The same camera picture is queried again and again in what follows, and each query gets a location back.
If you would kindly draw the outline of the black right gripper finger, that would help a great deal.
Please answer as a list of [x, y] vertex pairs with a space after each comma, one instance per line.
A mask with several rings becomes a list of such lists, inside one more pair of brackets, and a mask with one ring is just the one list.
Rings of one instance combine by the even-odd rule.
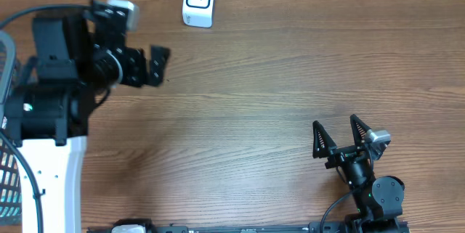
[[361, 121], [361, 119], [359, 119], [356, 114], [352, 114], [350, 116], [350, 123], [355, 146], [359, 147], [360, 149], [365, 149], [365, 135], [371, 128], [363, 121]]
[[315, 120], [312, 123], [312, 130], [314, 139], [312, 156], [314, 158], [327, 158], [332, 155], [337, 146], [324, 127]]

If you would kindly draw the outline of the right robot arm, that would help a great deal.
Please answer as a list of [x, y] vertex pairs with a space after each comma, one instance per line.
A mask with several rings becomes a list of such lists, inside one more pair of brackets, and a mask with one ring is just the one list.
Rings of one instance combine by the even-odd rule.
[[[385, 129], [372, 129], [355, 114], [350, 116], [354, 144], [337, 147], [319, 121], [312, 123], [314, 158], [325, 158], [325, 167], [334, 168], [349, 187], [348, 193], [332, 203], [317, 225], [318, 232], [409, 232], [403, 214], [405, 184], [396, 176], [377, 178], [374, 163], [381, 158], [392, 141]], [[342, 222], [328, 223], [329, 213], [341, 202], [352, 197], [357, 213]]]

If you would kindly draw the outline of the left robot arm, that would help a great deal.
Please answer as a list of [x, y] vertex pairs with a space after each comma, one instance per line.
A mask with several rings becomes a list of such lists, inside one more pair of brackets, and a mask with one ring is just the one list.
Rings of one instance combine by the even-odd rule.
[[6, 89], [2, 140], [20, 163], [24, 232], [81, 231], [90, 115], [118, 85], [160, 86], [166, 47], [129, 48], [139, 9], [127, 0], [31, 7], [36, 54]]

